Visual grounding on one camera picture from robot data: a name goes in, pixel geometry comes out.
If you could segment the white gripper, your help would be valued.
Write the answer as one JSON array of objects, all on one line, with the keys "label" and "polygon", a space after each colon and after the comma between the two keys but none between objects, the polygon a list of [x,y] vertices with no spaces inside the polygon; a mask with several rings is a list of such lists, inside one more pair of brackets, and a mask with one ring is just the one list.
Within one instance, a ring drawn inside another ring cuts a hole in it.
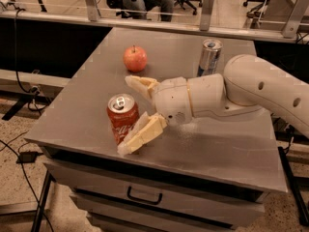
[{"label": "white gripper", "polygon": [[125,82],[128,87],[138,92],[146,100],[150,101],[153,96],[157,113],[149,115],[144,112],[141,115],[133,129],[118,145],[117,152],[121,156],[132,154],[143,145],[160,136],[167,124],[177,126],[187,124],[192,120],[185,78],[166,79],[159,83],[154,78],[128,75],[125,77]]}]

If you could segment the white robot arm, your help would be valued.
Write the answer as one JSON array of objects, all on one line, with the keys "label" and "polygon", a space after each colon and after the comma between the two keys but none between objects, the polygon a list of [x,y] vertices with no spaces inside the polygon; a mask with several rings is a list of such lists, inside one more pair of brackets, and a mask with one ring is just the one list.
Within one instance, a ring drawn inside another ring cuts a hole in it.
[{"label": "white robot arm", "polygon": [[223,73],[161,82],[129,75],[126,84],[153,105],[155,114],[141,115],[118,145],[122,156],[154,140],[168,126],[204,117],[249,119],[263,108],[309,137],[309,84],[254,55],[233,57]]}]

